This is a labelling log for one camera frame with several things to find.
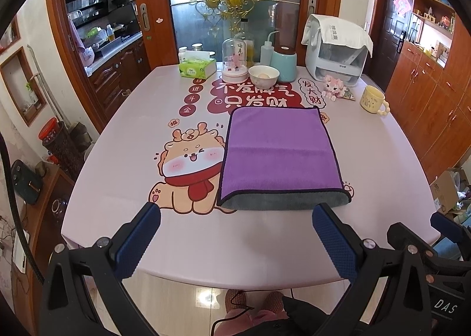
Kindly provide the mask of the purple grey microfiber towel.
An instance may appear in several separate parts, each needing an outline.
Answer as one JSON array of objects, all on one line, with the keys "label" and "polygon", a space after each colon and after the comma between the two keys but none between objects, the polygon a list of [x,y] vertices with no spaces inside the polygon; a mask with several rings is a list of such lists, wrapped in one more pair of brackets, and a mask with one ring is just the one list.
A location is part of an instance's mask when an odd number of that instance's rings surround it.
[{"label": "purple grey microfiber towel", "polygon": [[317,107],[240,107],[231,113],[217,204],[301,211],[351,203]]}]

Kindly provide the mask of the cardboard box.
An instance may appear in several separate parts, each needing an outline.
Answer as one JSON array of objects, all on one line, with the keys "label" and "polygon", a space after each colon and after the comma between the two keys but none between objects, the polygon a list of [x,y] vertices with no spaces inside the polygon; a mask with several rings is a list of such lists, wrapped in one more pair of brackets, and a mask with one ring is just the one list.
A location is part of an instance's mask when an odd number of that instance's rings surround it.
[{"label": "cardboard box", "polygon": [[447,169],[429,187],[436,210],[442,214],[470,203],[470,182],[463,168]]}]

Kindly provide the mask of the red lidded bin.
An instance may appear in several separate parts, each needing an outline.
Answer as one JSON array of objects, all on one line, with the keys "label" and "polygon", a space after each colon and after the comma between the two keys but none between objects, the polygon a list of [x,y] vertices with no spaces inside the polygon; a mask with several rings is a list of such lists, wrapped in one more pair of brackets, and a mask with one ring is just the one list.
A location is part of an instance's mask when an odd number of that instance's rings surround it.
[{"label": "red lidded bin", "polygon": [[62,121],[51,118],[40,130],[38,139],[53,155],[63,170],[76,181],[84,165],[84,158],[76,148]]}]

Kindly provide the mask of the small foil snack packet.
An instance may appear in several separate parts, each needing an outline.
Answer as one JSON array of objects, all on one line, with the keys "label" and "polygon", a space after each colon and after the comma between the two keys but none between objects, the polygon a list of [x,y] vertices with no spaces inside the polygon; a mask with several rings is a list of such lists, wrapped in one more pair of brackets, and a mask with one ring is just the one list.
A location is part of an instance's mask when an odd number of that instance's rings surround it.
[{"label": "small foil snack packet", "polygon": [[342,98],[346,99],[346,100],[349,100],[349,101],[354,101],[355,100],[355,97],[354,97],[353,93],[351,92],[351,90],[348,87],[343,88]]}]

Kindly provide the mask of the pink block cat figure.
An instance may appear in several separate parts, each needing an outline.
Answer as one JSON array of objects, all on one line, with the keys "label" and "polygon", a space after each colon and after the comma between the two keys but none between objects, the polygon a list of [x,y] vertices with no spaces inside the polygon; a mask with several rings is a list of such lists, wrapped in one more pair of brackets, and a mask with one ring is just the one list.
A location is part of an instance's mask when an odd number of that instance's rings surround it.
[{"label": "pink block cat figure", "polygon": [[346,88],[342,80],[326,75],[324,77],[323,97],[332,102],[345,95]]}]

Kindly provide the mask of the white ceramic bowl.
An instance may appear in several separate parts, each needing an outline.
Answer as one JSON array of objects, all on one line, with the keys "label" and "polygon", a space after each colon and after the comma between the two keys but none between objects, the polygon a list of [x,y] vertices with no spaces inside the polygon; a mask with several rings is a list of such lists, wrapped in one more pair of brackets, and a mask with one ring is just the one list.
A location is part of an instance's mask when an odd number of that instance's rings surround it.
[{"label": "white ceramic bowl", "polygon": [[271,89],[277,82],[279,71],[267,65],[254,65],[248,69],[251,82],[261,90]]}]

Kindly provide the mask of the teal jar with brown lid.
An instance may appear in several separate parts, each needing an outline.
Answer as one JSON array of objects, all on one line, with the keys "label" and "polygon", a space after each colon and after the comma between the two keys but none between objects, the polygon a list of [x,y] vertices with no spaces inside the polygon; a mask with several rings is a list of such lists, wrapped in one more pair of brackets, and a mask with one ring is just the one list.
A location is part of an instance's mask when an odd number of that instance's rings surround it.
[{"label": "teal jar with brown lid", "polygon": [[277,46],[271,56],[270,65],[278,72],[278,81],[291,83],[297,74],[297,54],[294,48]]}]

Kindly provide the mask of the green tissue pack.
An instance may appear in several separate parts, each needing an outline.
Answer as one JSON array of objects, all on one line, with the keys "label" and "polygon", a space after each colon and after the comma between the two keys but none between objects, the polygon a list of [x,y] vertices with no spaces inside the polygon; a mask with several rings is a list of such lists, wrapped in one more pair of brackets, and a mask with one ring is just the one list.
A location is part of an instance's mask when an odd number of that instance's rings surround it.
[{"label": "green tissue pack", "polygon": [[215,59],[189,59],[178,65],[180,76],[191,79],[208,79],[216,73]]}]

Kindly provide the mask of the white countertop appliance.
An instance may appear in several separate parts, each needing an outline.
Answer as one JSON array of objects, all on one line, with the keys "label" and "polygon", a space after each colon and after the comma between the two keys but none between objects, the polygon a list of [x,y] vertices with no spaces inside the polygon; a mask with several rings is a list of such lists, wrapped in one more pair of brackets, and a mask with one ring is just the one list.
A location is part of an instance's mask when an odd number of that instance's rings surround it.
[{"label": "white countertop appliance", "polygon": [[370,54],[365,47],[353,49],[323,43],[318,31],[306,46],[305,66],[317,81],[323,82],[326,75],[331,75],[347,87],[353,87],[361,78],[368,57]]}]

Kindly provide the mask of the small glass jar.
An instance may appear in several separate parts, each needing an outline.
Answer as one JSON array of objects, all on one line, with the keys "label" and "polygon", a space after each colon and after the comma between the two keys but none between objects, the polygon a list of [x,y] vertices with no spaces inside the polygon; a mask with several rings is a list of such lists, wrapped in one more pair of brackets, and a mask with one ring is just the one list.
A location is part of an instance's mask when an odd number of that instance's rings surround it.
[{"label": "small glass jar", "polygon": [[180,64],[185,61],[187,50],[188,48],[186,46],[178,48],[178,58]]}]

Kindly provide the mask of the glass dome pink flower ornament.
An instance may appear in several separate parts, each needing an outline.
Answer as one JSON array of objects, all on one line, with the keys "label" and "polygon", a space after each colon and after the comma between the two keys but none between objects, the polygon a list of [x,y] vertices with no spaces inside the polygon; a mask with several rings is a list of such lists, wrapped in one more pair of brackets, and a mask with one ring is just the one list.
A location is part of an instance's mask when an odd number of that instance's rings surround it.
[{"label": "glass dome pink flower ornament", "polygon": [[248,78],[246,44],[242,39],[230,38],[223,42],[222,80],[225,83],[242,83]]}]

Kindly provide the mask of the white cloth appliance cover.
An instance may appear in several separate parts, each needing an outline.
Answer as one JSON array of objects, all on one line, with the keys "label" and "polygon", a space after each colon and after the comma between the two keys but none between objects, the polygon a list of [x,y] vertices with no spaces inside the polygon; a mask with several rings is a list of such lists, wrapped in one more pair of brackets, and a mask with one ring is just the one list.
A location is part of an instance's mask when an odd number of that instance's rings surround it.
[{"label": "white cloth appliance cover", "polygon": [[309,45],[311,36],[320,32],[323,43],[353,49],[365,47],[373,56],[374,44],[369,34],[357,24],[336,16],[311,14],[306,20],[301,45]]}]

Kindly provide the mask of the glass oil bottle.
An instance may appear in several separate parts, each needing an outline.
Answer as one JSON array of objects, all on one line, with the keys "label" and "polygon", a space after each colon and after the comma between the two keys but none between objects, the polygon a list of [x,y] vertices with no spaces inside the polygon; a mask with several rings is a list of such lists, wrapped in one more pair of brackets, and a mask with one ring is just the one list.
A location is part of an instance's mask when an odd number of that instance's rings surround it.
[{"label": "glass oil bottle", "polygon": [[252,67],[254,65],[253,57],[255,52],[255,39],[249,30],[247,18],[242,18],[240,20],[240,28],[235,35],[235,38],[245,42],[246,63],[248,68]]}]

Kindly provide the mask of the brown entrance door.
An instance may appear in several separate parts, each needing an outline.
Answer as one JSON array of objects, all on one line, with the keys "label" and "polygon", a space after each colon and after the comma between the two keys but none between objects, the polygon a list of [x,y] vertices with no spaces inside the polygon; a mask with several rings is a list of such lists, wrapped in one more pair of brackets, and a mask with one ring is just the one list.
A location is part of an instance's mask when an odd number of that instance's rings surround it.
[{"label": "brown entrance door", "polygon": [[409,31],[414,0],[374,0],[370,37],[374,53],[367,75],[385,91]]}]

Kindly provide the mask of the wooden wall cabinet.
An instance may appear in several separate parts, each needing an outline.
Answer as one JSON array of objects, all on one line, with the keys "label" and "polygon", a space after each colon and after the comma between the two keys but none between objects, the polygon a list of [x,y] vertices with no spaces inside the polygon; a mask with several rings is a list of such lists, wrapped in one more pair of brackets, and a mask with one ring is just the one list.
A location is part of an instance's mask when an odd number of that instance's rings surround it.
[{"label": "wooden wall cabinet", "polygon": [[470,34],[447,0],[414,0],[412,16],[386,97],[433,182],[470,152]]}]

